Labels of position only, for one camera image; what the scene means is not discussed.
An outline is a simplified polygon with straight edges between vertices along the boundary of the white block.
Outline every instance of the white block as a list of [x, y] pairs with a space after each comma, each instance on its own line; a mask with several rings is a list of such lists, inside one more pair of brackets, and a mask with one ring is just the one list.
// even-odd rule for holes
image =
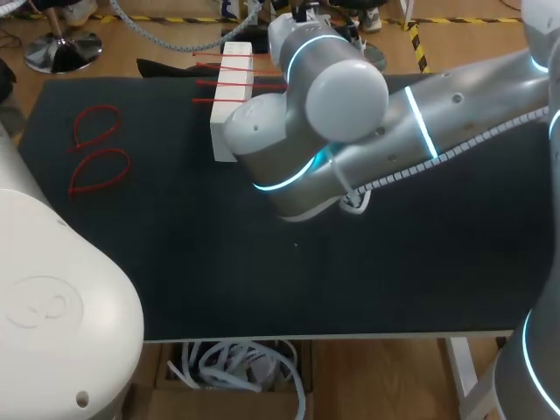
[[[248, 55], [249, 57], [228, 57], [228, 55]], [[248, 101], [253, 94], [253, 48], [250, 42], [227, 42], [224, 46], [222, 67], [241, 68], [243, 70], [220, 69], [218, 86], [214, 99]], [[241, 83], [248, 86], [227, 86], [220, 83]], [[210, 116], [213, 157], [217, 162], [235, 162], [223, 136], [223, 124], [243, 102], [215, 102]]]

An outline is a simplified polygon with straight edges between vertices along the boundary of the black table mat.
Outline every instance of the black table mat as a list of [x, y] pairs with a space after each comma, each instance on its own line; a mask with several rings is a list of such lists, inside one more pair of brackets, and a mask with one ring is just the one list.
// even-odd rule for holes
[[[237, 164], [214, 163], [211, 106], [191, 104], [212, 96], [194, 79], [48, 81], [19, 147], [54, 209], [129, 275], [147, 340], [504, 330], [536, 301], [553, 249], [545, 124], [375, 192], [362, 216], [333, 206], [290, 224]], [[122, 127], [68, 153], [74, 118], [98, 104]], [[112, 118], [84, 121], [83, 140]], [[129, 176], [69, 200], [74, 168], [104, 147], [128, 152]]]

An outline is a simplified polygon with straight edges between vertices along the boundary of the red rod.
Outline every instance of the red rod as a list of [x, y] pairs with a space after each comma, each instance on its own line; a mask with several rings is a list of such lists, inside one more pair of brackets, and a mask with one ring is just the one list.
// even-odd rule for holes
[[267, 85], [264, 83], [231, 83], [227, 81], [212, 81], [212, 80], [196, 80], [198, 85], [206, 86], [252, 86], [253, 88], [263, 88], [263, 89], [286, 89], [288, 85]]
[[196, 63], [197, 67], [206, 67], [206, 68], [215, 68], [215, 69], [224, 69], [224, 70], [236, 70], [238, 72], [254, 72], [254, 73], [261, 73], [261, 74], [274, 74], [275, 76], [280, 76], [279, 72], [271, 72], [266, 70], [252, 70], [250, 68], [238, 68], [238, 67], [227, 67], [227, 66], [218, 66], [215, 64], [206, 64], [206, 63]]
[[212, 102], [246, 102], [244, 99], [210, 99], [210, 98], [194, 98], [192, 103], [212, 103]]
[[256, 59], [265, 60], [268, 54], [219, 54], [217, 52], [193, 52], [192, 55], [206, 55], [209, 57], [254, 57]]

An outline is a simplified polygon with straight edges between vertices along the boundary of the robotic arm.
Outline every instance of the robotic arm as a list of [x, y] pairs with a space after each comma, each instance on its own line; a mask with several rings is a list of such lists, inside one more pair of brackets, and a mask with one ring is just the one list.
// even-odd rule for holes
[[[558, 211], [560, 5], [524, 0], [523, 16], [527, 51], [389, 97], [379, 72], [335, 31], [284, 15], [269, 38], [288, 91], [240, 106], [225, 137], [278, 213], [304, 221], [346, 194], [429, 170], [548, 113]], [[49, 207], [1, 126], [0, 208], [0, 418], [117, 418], [143, 341], [137, 293]], [[495, 364], [505, 417], [558, 419], [559, 354], [556, 252], [544, 293]]]
[[552, 41], [534, 31], [528, 26], [530, 50], [435, 75], [388, 98], [381, 74], [332, 28], [282, 15], [269, 40], [288, 90], [244, 103], [225, 138], [279, 215], [304, 221], [354, 190], [414, 175], [543, 116], [550, 51], [539, 46]]
[[0, 418], [117, 419], [144, 340], [137, 292], [50, 207], [0, 124]]
[[[227, 142], [279, 215], [304, 221], [354, 190], [414, 176], [548, 115], [557, 214], [560, 3], [523, 0], [522, 11], [528, 50], [434, 75], [389, 98], [381, 75], [333, 30], [284, 15], [269, 38], [288, 90], [239, 107], [226, 123]], [[559, 354], [557, 250], [543, 294], [489, 373], [503, 418], [560, 417]]]

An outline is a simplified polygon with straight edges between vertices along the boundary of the metal chair base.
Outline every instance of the metal chair base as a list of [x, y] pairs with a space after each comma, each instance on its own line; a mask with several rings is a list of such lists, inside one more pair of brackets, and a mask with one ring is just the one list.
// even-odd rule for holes
[[101, 53], [102, 41], [92, 32], [47, 33], [29, 45], [25, 63], [41, 73], [64, 74], [89, 66]]

